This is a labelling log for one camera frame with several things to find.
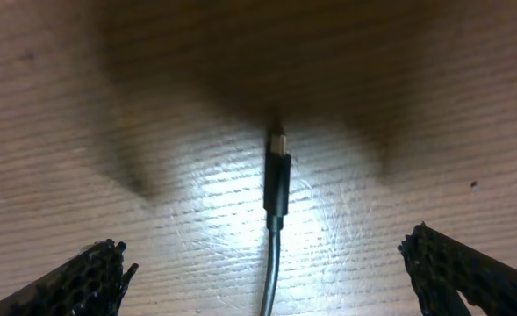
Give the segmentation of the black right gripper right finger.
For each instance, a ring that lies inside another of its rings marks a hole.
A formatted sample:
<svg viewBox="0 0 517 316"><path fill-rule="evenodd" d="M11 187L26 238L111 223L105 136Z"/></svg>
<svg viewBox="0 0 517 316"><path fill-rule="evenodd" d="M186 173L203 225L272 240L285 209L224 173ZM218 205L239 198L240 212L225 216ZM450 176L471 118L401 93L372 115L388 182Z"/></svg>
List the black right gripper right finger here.
<svg viewBox="0 0 517 316"><path fill-rule="evenodd" d="M398 245L421 313L469 315L469 305L487 315L517 315L517 269L439 233L414 227Z"/></svg>

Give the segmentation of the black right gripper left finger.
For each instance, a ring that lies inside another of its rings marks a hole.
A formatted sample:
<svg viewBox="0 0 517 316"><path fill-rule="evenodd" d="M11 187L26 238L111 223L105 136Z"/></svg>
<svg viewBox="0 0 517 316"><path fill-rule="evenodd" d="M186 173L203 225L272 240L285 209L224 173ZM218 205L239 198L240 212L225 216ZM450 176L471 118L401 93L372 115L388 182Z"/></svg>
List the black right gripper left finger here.
<svg viewBox="0 0 517 316"><path fill-rule="evenodd" d="M98 241L0 300L0 316L118 316L139 265L123 266L126 244Z"/></svg>

